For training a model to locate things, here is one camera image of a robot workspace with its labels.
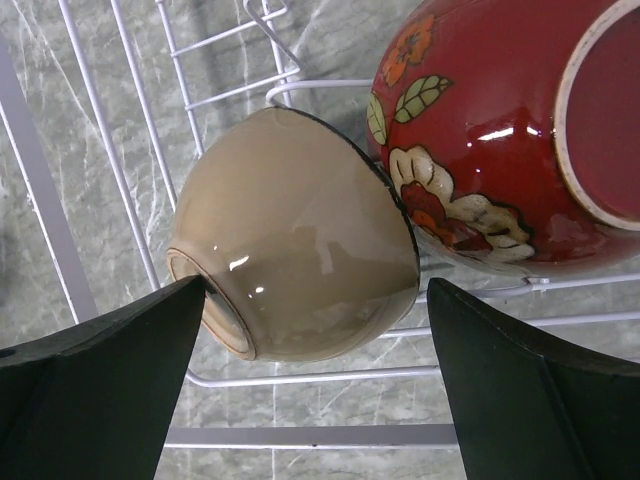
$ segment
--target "leaf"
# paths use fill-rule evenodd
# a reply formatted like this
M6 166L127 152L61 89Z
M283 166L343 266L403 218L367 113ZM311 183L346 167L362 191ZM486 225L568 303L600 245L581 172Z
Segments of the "leaf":
M387 143L387 129L384 121L384 111L380 100L374 93L369 97L367 124L375 141L380 145L385 145Z
M395 121L407 123L413 120L440 98L451 85L451 80L439 75L419 78L398 99Z

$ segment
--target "painted flower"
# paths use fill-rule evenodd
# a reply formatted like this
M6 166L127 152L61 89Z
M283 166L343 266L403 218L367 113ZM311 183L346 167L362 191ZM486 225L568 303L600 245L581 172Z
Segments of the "painted flower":
M419 18L400 34L396 45L382 65L382 75L387 85L393 87L398 83L408 65L420 64L431 46L434 20L433 14Z
M453 200L453 178L423 147L396 148L389 163L411 219L448 250L487 264L516 262L535 253L512 209L478 194Z

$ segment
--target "gray marble countertop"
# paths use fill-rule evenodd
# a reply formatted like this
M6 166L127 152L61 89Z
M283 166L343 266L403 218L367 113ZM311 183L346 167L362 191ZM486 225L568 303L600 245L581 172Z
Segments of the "gray marble countertop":
M300 78L368 78L404 17L419 0L293 0L275 27L304 63ZM178 47L248 21L240 0L168 0ZM197 159L161 19L153 0L123 1L138 61L177 191ZM164 255L171 206L127 66L115 18L106 0L72 2L79 33L108 114L153 260L169 281ZM150 291L110 170L93 110L57 2L0 2L7 38L35 118L65 213L100 312ZM275 73L271 46L253 28L182 57L194 101ZM265 104L267 88L196 111L210 145L229 126ZM297 92L295 106L364 143L366 89ZM433 266L425 280L444 276L470 288L508 283L464 268ZM628 262L610 272L639 271ZM620 284L538 292L494 301L520 318L638 308L637 285ZM10 144L0 129L0 348L72 325L72 316ZM428 324L416 305L400 326ZM633 321L555 327L553 333L613 355L637 357L640 324ZM246 363L203 331L192 367L211 378L341 371L436 363L428 337L377 340L358 351L314 365ZM365 425L450 422L439 377L379 379L278 387L207 390L184 385L173 424L189 427ZM465 478L458 451L232 451L170 450L157 478L205 479L428 479Z

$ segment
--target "beige bowl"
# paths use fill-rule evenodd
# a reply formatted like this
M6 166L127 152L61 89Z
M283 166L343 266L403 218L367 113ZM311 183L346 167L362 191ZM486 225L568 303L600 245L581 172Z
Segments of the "beige bowl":
M414 304L418 252L388 181L330 126L261 110L182 190L174 279L209 284L203 322L246 360L315 361L378 337Z

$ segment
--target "red bowl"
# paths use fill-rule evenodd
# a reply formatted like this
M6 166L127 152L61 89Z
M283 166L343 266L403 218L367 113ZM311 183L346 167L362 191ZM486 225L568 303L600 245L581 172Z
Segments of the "red bowl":
M439 252L556 276L640 253L640 0L431 0L387 49L370 153Z

